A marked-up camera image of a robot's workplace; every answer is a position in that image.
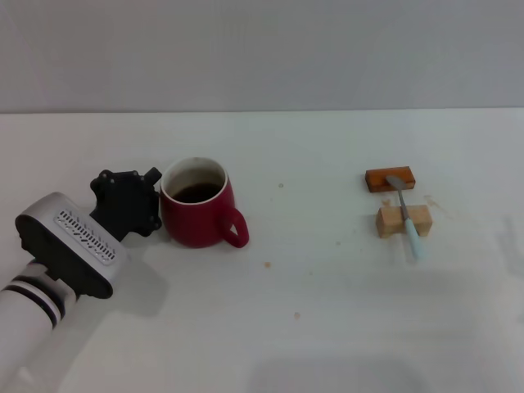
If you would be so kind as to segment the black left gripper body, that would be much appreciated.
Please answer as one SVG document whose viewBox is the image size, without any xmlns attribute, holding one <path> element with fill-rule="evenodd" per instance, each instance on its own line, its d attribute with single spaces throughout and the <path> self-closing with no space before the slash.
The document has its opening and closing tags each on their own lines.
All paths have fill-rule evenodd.
<svg viewBox="0 0 524 393">
<path fill-rule="evenodd" d="M 147 181 L 147 172 L 105 169 L 90 183 L 97 200 L 90 216 L 118 241 L 129 233 L 148 237 L 162 226 L 155 185 Z"/>
</svg>

